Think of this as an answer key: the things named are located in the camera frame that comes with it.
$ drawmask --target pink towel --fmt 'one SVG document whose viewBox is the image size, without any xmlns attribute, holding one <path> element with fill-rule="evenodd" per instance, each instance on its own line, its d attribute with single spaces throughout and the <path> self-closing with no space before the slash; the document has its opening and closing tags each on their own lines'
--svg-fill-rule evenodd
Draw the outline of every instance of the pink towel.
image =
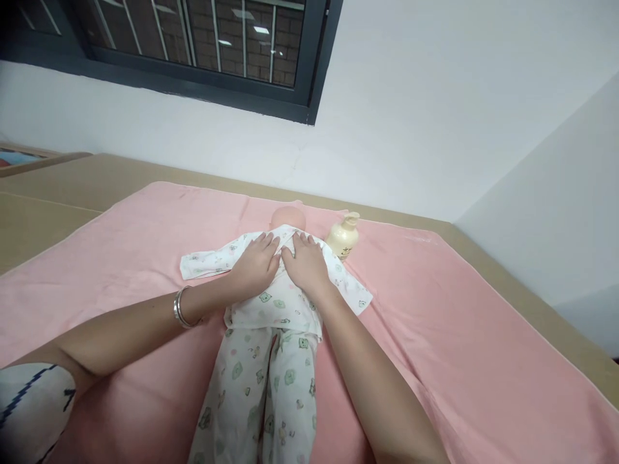
<svg viewBox="0 0 619 464">
<path fill-rule="evenodd" d="M 342 213 L 296 203 L 326 236 Z M 281 203 L 156 182 L 0 280 L 0 363 L 117 307 L 177 290 L 181 256 L 267 228 Z M 348 269 L 361 320 L 420 398 L 453 463 L 619 462 L 619 412 L 438 235 L 361 221 Z M 188 331 L 76 405 L 53 462 L 187 460 L 224 332 Z M 372 461 L 328 336 L 311 461 Z"/>
</svg>

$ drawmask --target silver bangle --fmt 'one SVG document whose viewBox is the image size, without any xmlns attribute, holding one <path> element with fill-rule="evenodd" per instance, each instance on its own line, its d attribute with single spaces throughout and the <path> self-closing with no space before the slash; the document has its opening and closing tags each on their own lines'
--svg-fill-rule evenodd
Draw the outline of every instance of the silver bangle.
<svg viewBox="0 0 619 464">
<path fill-rule="evenodd" d="M 183 287 L 182 289 L 179 290 L 179 292 L 176 294 L 176 297 L 174 298 L 174 317 L 176 317 L 176 320 L 179 321 L 179 323 L 181 323 L 183 329 L 191 329 L 192 327 L 195 327 L 196 325 L 198 325 L 199 323 L 202 322 L 202 320 L 200 319 L 198 322 L 196 322 L 195 324 L 189 324 L 185 318 L 182 316 L 182 312 L 181 312 L 181 296 L 182 296 L 182 292 L 186 289 L 191 287 L 190 285 L 187 285 L 185 287 Z"/>
</svg>

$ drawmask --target dark window frame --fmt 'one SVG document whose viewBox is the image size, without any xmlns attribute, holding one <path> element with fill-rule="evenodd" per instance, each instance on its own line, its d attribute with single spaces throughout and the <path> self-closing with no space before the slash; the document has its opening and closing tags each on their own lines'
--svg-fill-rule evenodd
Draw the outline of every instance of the dark window frame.
<svg viewBox="0 0 619 464">
<path fill-rule="evenodd" d="M 46 0 L 61 36 L 21 30 L 0 59 L 314 125 L 343 0 L 307 0 L 293 88 L 91 45 L 67 0 Z"/>
</svg>

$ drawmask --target baby doll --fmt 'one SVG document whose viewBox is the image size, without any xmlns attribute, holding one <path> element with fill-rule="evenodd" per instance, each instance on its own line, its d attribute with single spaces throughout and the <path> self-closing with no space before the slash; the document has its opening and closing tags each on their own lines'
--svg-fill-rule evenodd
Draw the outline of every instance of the baby doll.
<svg viewBox="0 0 619 464">
<path fill-rule="evenodd" d="M 285 206 L 271 219 L 281 247 L 294 253 L 292 236 L 306 227 L 303 213 Z M 229 271 L 261 232 L 248 233 L 220 250 L 181 258 L 187 280 Z M 355 314 L 372 295 L 330 248 L 316 240 L 329 278 Z M 308 463 L 316 434 L 316 350 L 322 321 L 316 307 L 290 280 L 283 262 L 261 295 L 226 308 L 228 330 L 193 437 L 190 463 Z"/>
</svg>

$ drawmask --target forearm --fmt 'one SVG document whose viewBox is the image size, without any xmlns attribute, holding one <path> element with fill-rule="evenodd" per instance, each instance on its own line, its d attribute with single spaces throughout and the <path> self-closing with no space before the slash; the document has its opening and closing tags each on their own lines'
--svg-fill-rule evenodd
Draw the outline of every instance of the forearm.
<svg viewBox="0 0 619 464">
<path fill-rule="evenodd" d="M 223 276 L 187 288 L 181 298 L 182 315 L 189 324 L 208 319 L 235 301 L 236 288 Z M 108 313 L 74 327 L 13 364 L 50 362 L 74 376 L 78 395 L 98 378 L 138 360 L 181 334 L 173 301 L 176 292 Z"/>
<path fill-rule="evenodd" d="M 417 397 L 337 289 L 312 299 L 377 461 L 449 463 Z"/>
</svg>

